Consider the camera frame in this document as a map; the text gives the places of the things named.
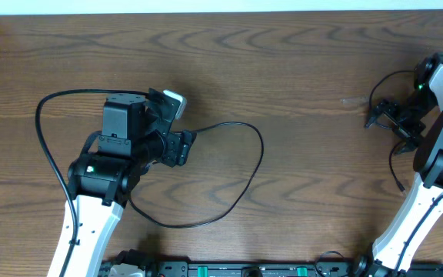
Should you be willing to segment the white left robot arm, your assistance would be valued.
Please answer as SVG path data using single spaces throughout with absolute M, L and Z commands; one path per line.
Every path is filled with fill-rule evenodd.
M 171 131 L 187 101 L 150 89 L 109 92 L 102 128 L 69 166 L 62 233 L 48 275 L 96 276 L 132 189 L 154 162 L 186 163 L 195 133 Z

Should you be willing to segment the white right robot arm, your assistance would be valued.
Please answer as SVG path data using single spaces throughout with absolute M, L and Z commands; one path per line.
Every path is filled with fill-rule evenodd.
M 358 258 L 350 276 L 443 276 L 439 262 L 416 263 L 413 257 L 443 215 L 443 54 L 435 53 L 412 69 L 415 91 L 399 105 L 386 99 L 370 105 L 365 127 L 381 116 L 399 137 L 392 154 L 414 152 L 415 176 L 389 227 Z

